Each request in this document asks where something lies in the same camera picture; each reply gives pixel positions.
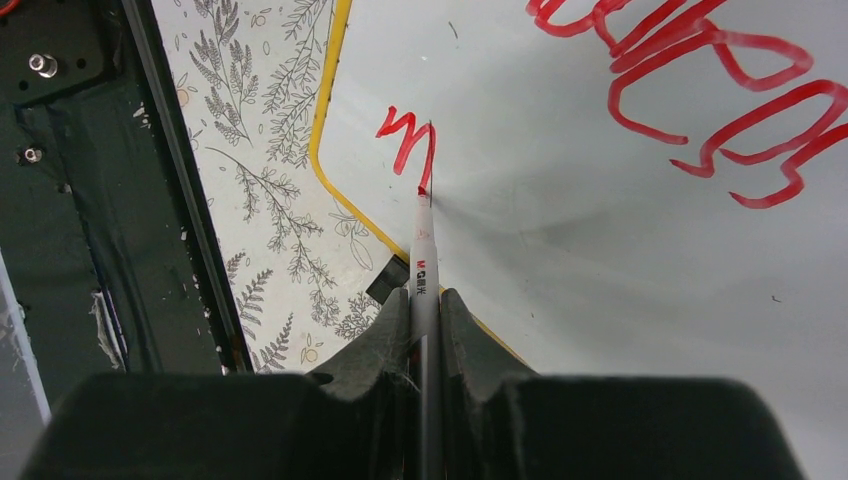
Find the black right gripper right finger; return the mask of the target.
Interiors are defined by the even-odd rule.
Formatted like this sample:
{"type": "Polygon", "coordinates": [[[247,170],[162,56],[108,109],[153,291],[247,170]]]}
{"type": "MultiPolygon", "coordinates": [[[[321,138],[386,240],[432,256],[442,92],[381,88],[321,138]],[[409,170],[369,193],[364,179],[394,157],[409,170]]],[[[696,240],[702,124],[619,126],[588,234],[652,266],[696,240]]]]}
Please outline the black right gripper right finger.
{"type": "Polygon", "coordinates": [[[799,479],[766,403],[728,379],[542,375],[441,297],[451,479],[799,479]]]}

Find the floral patterned table mat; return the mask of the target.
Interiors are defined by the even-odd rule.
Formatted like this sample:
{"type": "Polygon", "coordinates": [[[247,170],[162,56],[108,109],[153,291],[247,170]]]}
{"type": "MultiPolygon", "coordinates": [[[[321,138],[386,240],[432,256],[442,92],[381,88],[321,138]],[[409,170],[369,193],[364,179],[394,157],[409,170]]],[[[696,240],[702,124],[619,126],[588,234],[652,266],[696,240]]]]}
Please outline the floral patterned table mat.
{"type": "Polygon", "coordinates": [[[324,186],[312,133],[333,1],[157,1],[153,5],[238,332],[255,371],[306,372],[373,321],[366,293],[385,246],[324,186]]]}

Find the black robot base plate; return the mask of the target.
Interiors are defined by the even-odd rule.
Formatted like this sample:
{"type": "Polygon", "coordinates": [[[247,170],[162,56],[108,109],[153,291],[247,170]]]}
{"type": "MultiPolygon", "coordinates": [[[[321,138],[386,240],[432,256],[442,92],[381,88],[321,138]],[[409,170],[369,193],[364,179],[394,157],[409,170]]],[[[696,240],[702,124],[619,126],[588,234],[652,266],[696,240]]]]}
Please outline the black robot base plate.
{"type": "Polygon", "coordinates": [[[2,3],[1,255],[49,404],[251,370],[151,2],[2,3]]]}

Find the red capped whiteboard marker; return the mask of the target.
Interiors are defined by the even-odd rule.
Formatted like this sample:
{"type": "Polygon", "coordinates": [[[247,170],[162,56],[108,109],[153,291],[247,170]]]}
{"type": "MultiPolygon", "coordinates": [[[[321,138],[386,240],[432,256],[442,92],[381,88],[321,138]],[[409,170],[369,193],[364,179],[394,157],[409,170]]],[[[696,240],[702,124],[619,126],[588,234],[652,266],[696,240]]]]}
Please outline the red capped whiteboard marker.
{"type": "Polygon", "coordinates": [[[432,198],[417,189],[417,210],[410,250],[409,304],[411,376],[418,388],[412,447],[417,479],[442,479],[440,294],[432,198]]]}

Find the yellow framed whiteboard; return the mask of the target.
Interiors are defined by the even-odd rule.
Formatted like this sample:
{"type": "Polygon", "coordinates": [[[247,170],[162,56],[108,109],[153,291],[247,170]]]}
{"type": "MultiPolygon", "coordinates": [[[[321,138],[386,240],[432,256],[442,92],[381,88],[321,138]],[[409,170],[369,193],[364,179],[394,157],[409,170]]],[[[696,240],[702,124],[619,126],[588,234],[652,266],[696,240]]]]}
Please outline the yellow framed whiteboard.
{"type": "Polygon", "coordinates": [[[843,1],[342,1],[314,164],[533,368],[756,389],[847,475],[843,1]]]}

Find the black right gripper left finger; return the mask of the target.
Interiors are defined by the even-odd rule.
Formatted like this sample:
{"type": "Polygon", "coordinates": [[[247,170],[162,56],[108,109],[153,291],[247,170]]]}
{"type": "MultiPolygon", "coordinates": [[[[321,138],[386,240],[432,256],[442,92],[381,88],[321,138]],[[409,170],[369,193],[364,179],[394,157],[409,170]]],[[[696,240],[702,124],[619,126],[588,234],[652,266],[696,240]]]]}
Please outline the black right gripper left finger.
{"type": "Polygon", "coordinates": [[[312,371],[100,374],[60,403],[25,479],[412,479],[407,291],[312,371]]]}

